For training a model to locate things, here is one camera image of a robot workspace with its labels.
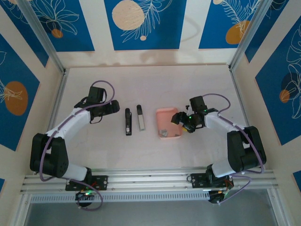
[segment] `pink container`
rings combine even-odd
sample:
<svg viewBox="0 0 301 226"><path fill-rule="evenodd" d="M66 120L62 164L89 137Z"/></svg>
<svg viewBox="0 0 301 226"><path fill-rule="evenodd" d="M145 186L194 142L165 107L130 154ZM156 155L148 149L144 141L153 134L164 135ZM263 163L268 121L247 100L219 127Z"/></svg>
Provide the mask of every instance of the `pink container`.
<svg viewBox="0 0 301 226"><path fill-rule="evenodd" d="M156 111L160 139L177 139L182 135L182 126L171 123L171 118L176 113L178 113L178 109L175 107L160 108Z"/></svg>

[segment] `orange circle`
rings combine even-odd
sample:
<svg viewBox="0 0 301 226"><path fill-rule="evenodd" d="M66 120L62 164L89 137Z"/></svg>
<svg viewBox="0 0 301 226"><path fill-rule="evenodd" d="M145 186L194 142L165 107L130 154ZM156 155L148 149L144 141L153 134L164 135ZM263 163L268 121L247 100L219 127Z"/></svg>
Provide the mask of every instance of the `orange circle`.
<svg viewBox="0 0 301 226"><path fill-rule="evenodd" d="M280 92L279 97L282 103L287 103L290 100L290 93L289 91L284 89Z"/></svg>
<svg viewBox="0 0 301 226"><path fill-rule="evenodd" d="M239 44L249 23L250 21L245 20L232 26L226 34L226 42L231 45Z"/></svg>
<svg viewBox="0 0 301 226"><path fill-rule="evenodd" d="M16 116L24 114L28 104L26 87L18 81L11 81L6 85L4 93L7 95L5 97L6 108Z"/></svg>
<svg viewBox="0 0 301 226"><path fill-rule="evenodd" d="M58 30L58 29L53 29L53 30L51 31L51 34L52 34L55 38L57 38L57 39L60 39L60 38L63 37L63 32L61 32L61 31Z"/></svg>

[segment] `white vent grille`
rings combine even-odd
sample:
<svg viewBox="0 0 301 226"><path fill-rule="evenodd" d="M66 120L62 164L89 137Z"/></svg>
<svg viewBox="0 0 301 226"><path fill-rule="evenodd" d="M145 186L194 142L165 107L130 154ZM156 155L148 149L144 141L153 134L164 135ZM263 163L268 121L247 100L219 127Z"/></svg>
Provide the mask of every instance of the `white vent grille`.
<svg viewBox="0 0 301 226"><path fill-rule="evenodd" d="M143 193L103 193L104 202L153 202L208 200L209 193L196 192L143 192ZM98 195L81 202L99 202ZM31 203L69 203L75 202L75 194L36 194Z"/></svg>

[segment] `robotic arm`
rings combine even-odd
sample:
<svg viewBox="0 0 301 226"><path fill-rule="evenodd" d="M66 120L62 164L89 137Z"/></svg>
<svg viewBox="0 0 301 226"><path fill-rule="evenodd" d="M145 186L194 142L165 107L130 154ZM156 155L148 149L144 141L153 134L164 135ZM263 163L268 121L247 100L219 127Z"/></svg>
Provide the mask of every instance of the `robotic arm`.
<svg viewBox="0 0 301 226"><path fill-rule="evenodd" d="M176 113L171 122L177 125L181 124L183 129L189 133L207 127L227 139L228 157L209 165L205 174L199 174L198 187L222 187L224 181L229 179L229 175L260 165L245 135L229 120L222 117L216 109L208 109L202 96L190 99L190 105L186 106L186 109L187 113ZM265 164L267 158L258 129L254 126L238 125L238 127L250 138L262 163Z"/></svg>
<svg viewBox="0 0 301 226"><path fill-rule="evenodd" d="M116 113L120 110L117 100L112 100L103 106L90 107L85 110L88 106L104 103L106 98L105 89L91 86L89 95L78 102L67 117L71 118L67 123L64 120L46 134L36 134L32 140L30 169L35 172L40 171L41 156L45 145L54 131L58 131L48 146L51 152L45 155L43 173L56 178L64 177L84 181L90 185L92 182L91 169L70 163L68 161L66 145L69 144L81 128L91 123L94 118L102 118L105 115Z"/></svg>

